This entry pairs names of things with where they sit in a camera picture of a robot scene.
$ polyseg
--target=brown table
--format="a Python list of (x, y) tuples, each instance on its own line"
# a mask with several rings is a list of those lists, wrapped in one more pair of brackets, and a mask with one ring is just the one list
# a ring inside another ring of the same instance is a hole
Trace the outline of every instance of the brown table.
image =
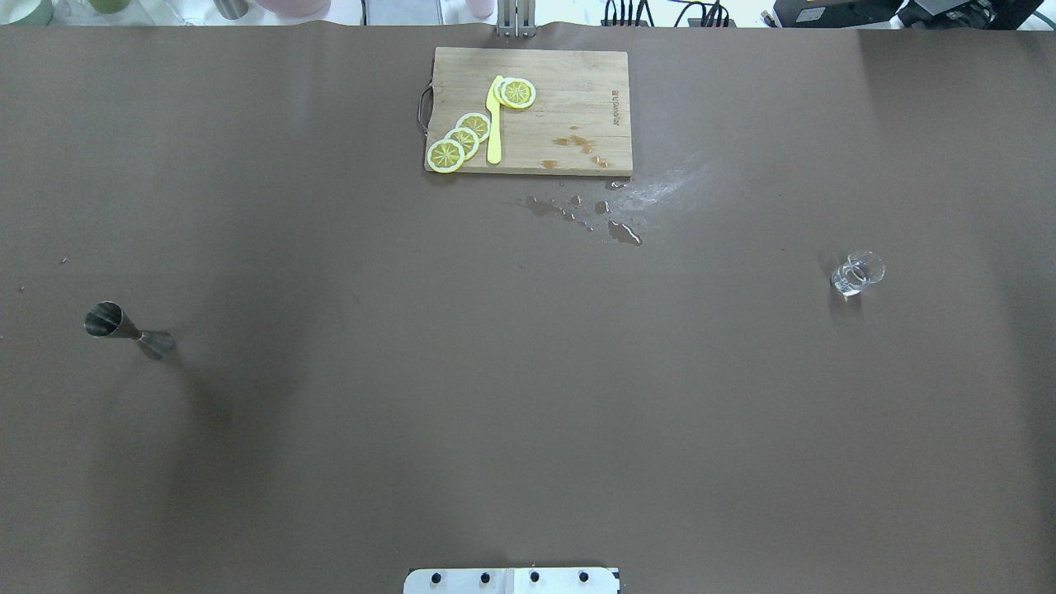
[(421, 170), (492, 33), (0, 30), (0, 591), (1056, 591), (1056, 36), (545, 27), (630, 55), (608, 190)]

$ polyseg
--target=metal jigger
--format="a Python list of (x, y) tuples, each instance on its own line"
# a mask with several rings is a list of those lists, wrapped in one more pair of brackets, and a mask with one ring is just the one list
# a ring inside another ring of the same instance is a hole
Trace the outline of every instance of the metal jigger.
[(96, 338), (132, 338), (143, 354), (155, 360), (176, 348), (171, 334), (139, 330), (113, 301), (103, 301), (92, 308), (84, 316), (84, 330)]

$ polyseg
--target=green object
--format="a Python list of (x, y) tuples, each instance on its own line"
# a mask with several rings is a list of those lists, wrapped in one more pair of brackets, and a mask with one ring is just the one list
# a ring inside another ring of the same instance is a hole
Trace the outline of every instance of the green object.
[(52, 22), (52, 16), (54, 14), (55, 6), (52, 5), (52, 0), (40, 0), (40, 3), (37, 4), (37, 7), (34, 8), (32, 13), (6, 24), (48, 24)]
[(103, 15), (112, 15), (128, 8), (132, 0), (88, 0), (93, 8)]

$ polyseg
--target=clear glass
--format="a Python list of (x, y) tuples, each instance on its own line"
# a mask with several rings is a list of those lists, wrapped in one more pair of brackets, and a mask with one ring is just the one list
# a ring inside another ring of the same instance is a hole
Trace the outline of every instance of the clear glass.
[(832, 273), (832, 286), (844, 297), (857, 295), (870, 284), (884, 280), (887, 267), (884, 261), (872, 252), (855, 252), (847, 257), (847, 263), (841, 264)]

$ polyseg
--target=cutting board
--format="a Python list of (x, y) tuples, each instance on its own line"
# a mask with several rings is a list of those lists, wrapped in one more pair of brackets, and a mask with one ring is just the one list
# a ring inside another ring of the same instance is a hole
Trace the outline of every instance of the cutting board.
[(502, 163), (489, 164), (482, 144), (458, 173), (631, 174), (625, 52), (437, 48), (426, 147), (463, 114), (487, 114), (485, 99), (499, 74), (531, 80), (535, 103), (524, 110), (502, 108)]

